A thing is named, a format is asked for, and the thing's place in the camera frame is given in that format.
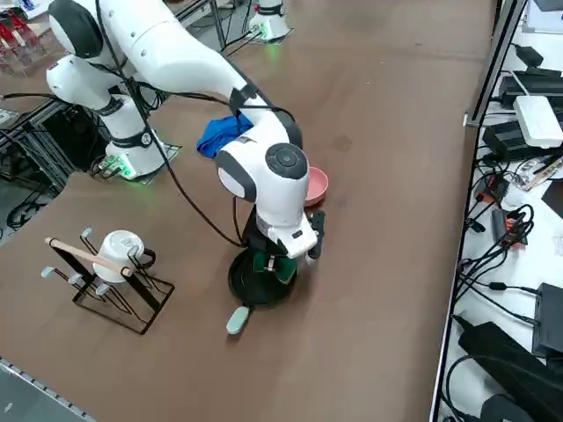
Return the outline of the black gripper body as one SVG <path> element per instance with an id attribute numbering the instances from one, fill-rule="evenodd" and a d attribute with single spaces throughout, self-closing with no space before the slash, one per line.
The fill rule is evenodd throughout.
<path id="1" fill-rule="evenodd" d="M 272 242 L 259 231 L 255 209 L 251 211 L 243 230 L 243 241 L 246 245 L 245 264 L 251 264 L 258 252 L 276 257 L 286 257 L 286 250 L 282 246 Z"/>

